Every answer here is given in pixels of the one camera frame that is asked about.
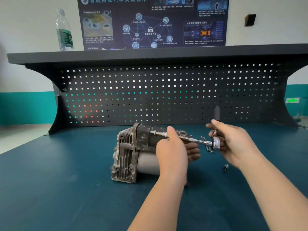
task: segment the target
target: blue tabletop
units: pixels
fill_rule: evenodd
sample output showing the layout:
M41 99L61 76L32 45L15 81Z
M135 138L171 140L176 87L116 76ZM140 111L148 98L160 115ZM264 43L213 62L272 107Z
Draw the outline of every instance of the blue tabletop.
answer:
M308 196L308 131L240 124L263 154ZM176 125L198 138L205 125ZM157 176L111 180L116 136L127 127L75 128L0 155L0 230L126 230ZM200 146L189 165L178 230L269 230L245 178Z

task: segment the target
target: white car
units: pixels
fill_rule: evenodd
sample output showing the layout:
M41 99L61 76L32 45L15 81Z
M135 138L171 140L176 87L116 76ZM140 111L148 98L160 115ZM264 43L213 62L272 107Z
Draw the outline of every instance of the white car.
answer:
M170 0L169 1L169 4L178 4L179 3L179 0Z

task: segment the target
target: pegboard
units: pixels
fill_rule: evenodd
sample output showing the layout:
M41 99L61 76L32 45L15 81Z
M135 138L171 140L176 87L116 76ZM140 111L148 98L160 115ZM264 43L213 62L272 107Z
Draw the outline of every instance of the pegboard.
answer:
M68 126L275 122L287 77L269 63L75 68L63 71Z

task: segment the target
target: person's right arm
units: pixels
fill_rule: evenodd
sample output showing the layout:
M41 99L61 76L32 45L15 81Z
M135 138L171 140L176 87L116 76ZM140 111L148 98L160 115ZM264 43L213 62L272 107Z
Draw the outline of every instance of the person's right arm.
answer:
M225 141L222 155L243 173L270 230L308 230L308 199L262 155L248 133L216 120L207 127L219 130Z

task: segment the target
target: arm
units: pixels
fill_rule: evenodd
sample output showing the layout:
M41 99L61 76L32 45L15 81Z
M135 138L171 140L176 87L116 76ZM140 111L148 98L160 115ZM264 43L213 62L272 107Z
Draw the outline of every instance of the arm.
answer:
M167 131L169 138L160 140L156 146L160 177L128 231L176 230L180 200L186 184L188 160L194 160L194 157L187 157L190 153L186 151L187 147L185 148L174 128L168 127Z
M219 130L225 142L222 155L243 173L270 230L307 230L308 199L262 155L248 133L216 120L207 127Z
M271 231L308 229L308 200L263 155L240 168Z

